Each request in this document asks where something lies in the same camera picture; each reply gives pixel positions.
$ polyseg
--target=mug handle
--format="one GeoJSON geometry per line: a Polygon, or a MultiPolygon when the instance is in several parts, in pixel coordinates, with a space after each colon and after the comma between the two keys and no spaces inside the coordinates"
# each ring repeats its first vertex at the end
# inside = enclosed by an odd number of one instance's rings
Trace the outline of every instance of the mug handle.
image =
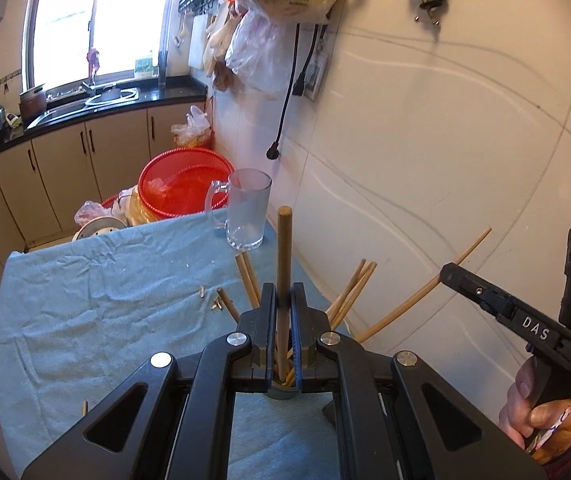
{"type": "Polygon", "coordinates": [[[225,229],[226,222],[217,222],[212,213],[212,199],[217,193],[228,193],[230,185],[228,182],[221,182],[220,180],[213,180],[210,184],[210,189],[208,189],[208,194],[206,195],[206,213],[210,216],[215,229],[225,229]]]}

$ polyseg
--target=window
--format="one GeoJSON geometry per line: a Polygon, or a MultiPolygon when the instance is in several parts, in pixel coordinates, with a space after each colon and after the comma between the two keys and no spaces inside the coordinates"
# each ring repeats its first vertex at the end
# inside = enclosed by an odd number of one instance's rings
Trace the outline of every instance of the window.
{"type": "Polygon", "coordinates": [[[88,77],[86,54],[99,51],[99,75],[156,60],[166,0],[35,0],[28,70],[47,89],[88,77]]]}

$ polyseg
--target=silver screw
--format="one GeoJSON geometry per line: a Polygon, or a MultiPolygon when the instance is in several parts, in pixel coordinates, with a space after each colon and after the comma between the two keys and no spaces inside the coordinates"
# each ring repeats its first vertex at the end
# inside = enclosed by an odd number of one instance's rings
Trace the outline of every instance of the silver screw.
{"type": "Polygon", "coordinates": [[[399,352],[397,355],[397,361],[402,366],[414,366],[417,364],[418,357],[416,354],[404,350],[403,352],[399,352]]]}
{"type": "Polygon", "coordinates": [[[321,334],[320,339],[324,345],[332,346],[336,345],[339,341],[341,341],[341,336],[336,332],[325,332],[321,334]]]}
{"type": "Polygon", "coordinates": [[[165,368],[172,362],[172,357],[166,352],[159,352],[150,357],[150,364],[155,368],[165,368]]]}
{"type": "Polygon", "coordinates": [[[226,339],[226,341],[232,346],[241,346],[247,340],[248,336],[246,336],[243,332],[232,332],[226,339]]]}

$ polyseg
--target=clear glass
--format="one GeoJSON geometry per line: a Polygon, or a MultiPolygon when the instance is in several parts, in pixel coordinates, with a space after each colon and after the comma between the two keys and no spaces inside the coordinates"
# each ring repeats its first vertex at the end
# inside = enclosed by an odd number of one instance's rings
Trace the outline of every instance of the clear glass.
{"type": "Polygon", "coordinates": [[[263,242],[272,179],[263,171],[246,168],[230,174],[228,182],[215,180],[206,196],[206,211],[215,228],[226,229],[228,243],[240,251],[255,249],[263,242]],[[216,193],[228,195],[228,219],[218,223],[212,213],[216,193]]]}
{"type": "Polygon", "coordinates": [[[158,64],[166,0],[97,0],[94,47],[101,71],[134,70],[134,60],[152,50],[158,64]]]}
{"type": "Polygon", "coordinates": [[[34,35],[35,84],[51,89],[88,77],[88,22],[94,0],[39,0],[34,35]]]}

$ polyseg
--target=kitchen floor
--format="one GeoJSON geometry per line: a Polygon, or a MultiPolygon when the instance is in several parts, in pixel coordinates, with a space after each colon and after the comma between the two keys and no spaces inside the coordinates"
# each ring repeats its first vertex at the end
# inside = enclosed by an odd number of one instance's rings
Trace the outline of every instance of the kitchen floor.
{"type": "Polygon", "coordinates": [[[29,253],[33,253],[34,251],[38,251],[40,249],[47,249],[48,247],[55,247],[61,244],[67,244],[68,242],[72,242],[72,236],[61,238],[60,240],[54,240],[53,242],[48,242],[47,244],[39,245],[37,247],[32,247],[28,250],[29,253]]]}

